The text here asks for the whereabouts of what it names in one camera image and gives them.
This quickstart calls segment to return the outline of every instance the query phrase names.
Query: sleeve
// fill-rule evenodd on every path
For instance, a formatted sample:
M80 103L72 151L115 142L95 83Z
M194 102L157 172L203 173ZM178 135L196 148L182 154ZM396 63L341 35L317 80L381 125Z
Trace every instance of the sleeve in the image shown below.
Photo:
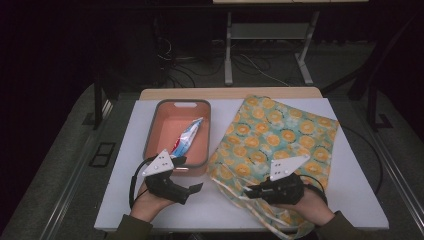
M124 215L116 232L109 233L106 240L145 240L152 227L148 222Z
M325 240L369 240L382 239L377 231L363 231L356 229L341 212L336 212L336 216L324 226L317 228L316 232Z

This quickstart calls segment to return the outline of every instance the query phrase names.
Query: white triangular marker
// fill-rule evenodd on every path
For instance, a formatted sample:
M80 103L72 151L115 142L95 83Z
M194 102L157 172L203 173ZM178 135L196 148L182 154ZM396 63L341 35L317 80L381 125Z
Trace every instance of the white triangular marker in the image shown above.
M289 176L308 161L309 158L310 156L305 154L297 157L272 160L269 179L271 181L277 181L278 179Z
M171 157L166 149L164 149L151 163L144 169L142 175L147 177L161 172L174 169Z

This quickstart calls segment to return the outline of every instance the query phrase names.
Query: toothpaste tube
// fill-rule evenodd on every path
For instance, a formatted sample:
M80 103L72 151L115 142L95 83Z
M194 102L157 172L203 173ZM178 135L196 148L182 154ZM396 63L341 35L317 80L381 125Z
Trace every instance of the toothpaste tube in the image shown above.
M181 134L177 139L177 142L174 145L174 148L171 152L171 157L181 157L187 152L188 148L193 142L194 136L196 136L197 130L199 129L200 124L202 123L203 118L198 118L191 122L190 126Z

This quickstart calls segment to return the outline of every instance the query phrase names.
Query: cloth bag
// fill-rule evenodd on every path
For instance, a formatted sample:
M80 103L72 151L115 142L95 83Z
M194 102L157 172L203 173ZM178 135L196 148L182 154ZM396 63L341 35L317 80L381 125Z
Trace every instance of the cloth bag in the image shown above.
M269 177L270 162L304 154L310 159L296 170L303 181L327 187L338 121L308 113L268 97L247 96L211 155L207 172L236 206L248 209L280 239L307 235L314 225L294 211L249 199L243 187ZM294 231L285 233L282 228Z

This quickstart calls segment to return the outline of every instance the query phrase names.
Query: hand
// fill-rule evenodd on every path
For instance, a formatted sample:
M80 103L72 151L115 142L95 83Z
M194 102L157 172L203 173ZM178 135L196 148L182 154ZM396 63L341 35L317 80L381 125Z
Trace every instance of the hand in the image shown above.
M134 202L130 216L145 222L151 222L162 209L175 203L151 194L144 182L138 190L137 196L140 194L141 196Z
M276 204L274 206L293 210L299 213L309 222L323 226L334 218L334 213L328 208L325 202L314 191L304 188L304 196L296 205Z

